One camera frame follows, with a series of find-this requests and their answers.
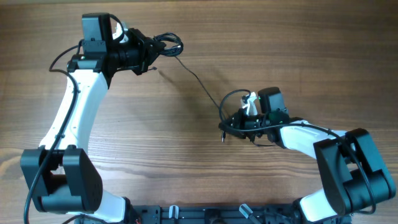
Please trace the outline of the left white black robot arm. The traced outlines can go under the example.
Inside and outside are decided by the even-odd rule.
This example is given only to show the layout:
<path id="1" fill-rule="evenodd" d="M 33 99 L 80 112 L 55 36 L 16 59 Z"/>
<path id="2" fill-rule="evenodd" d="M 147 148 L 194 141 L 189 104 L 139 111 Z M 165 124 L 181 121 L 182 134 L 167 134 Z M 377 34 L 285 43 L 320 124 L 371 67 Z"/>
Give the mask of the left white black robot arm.
<path id="1" fill-rule="evenodd" d="M 84 14 L 83 38 L 63 74 L 67 88 L 57 115 L 36 149 L 26 149 L 20 166 L 28 186 L 23 220 L 29 211 L 69 214 L 86 223 L 140 223 L 129 199 L 103 188 L 103 181 L 88 157 L 88 142 L 98 108 L 115 73 L 130 70 L 142 75 L 157 57 L 167 53 L 166 35 L 147 37 L 125 28 L 106 12 Z"/>

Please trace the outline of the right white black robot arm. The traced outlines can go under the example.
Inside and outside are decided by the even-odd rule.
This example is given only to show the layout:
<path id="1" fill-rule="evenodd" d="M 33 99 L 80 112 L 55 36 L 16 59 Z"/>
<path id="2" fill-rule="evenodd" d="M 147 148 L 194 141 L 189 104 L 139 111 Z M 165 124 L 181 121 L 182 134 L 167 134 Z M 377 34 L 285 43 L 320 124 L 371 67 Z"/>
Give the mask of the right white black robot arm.
<path id="1" fill-rule="evenodd" d="M 395 197 L 397 187 L 370 133 L 357 128 L 339 131 L 291 117 L 277 87 L 257 93 L 243 89 L 241 108 L 231 116 L 218 105 L 223 134 L 255 142 L 266 136 L 271 145 L 301 152 L 317 162 L 322 189 L 296 200 L 286 212 L 276 207 L 265 218 L 287 223 L 349 223 L 355 213 L 371 215 L 377 204 Z"/>

